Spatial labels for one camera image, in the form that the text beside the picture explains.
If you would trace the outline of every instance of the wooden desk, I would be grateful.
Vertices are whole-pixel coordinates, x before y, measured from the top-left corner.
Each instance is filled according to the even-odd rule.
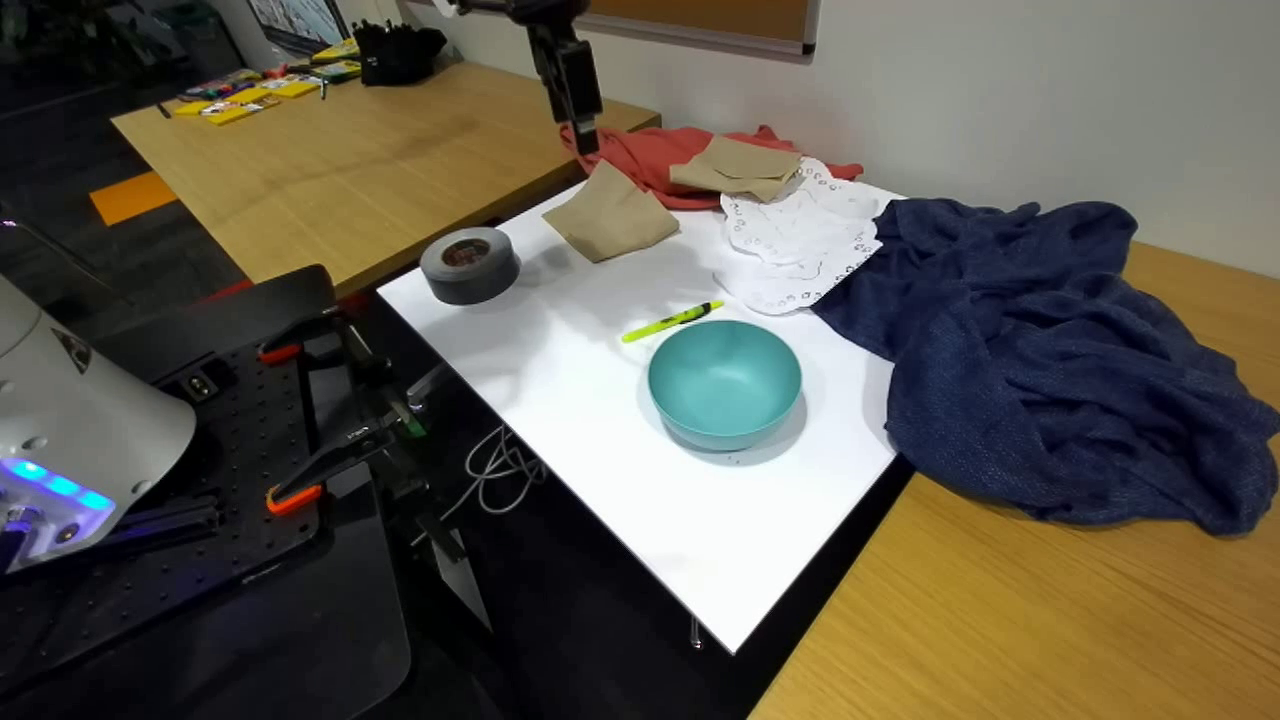
[[[1138,247],[1129,275],[1280,409],[1280,279]],[[1066,527],[918,476],[755,716],[1278,716],[1280,512]]]
[[[634,105],[601,117],[646,124],[655,110]],[[253,279],[324,262],[340,295],[576,180],[545,83],[478,63],[412,87],[340,83],[224,129],[155,106],[115,129]]]

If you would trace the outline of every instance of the white device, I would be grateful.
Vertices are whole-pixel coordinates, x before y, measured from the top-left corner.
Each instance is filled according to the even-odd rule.
[[[165,481],[195,413],[121,370],[0,275],[0,532],[19,570],[99,543]]]

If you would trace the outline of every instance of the white table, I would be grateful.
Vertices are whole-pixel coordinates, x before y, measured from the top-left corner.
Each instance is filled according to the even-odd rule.
[[[647,346],[620,331],[719,295],[723,221],[683,210],[679,236],[589,262],[545,210],[505,233],[521,279],[471,306],[442,305],[420,272],[380,295],[493,413],[601,515],[601,524],[736,650],[806,564],[893,464],[883,436],[889,365],[818,315],[752,315],[785,334],[806,367],[806,413],[739,457],[702,457],[668,438],[646,391]]]

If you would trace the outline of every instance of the white cloth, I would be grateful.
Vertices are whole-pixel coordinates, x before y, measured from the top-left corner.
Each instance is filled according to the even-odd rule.
[[[719,197],[732,262],[718,279],[755,310],[806,310],[878,254],[878,215],[889,198],[895,191],[836,180],[822,161],[800,163],[785,198]]]

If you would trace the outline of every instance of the white wall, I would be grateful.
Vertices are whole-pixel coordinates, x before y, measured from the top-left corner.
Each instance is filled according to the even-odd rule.
[[[591,36],[603,96],[777,124],[970,202],[1117,198],[1170,247],[1280,275],[1280,0],[826,0],[812,63]],[[496,15],[446,23],[529,73]]]

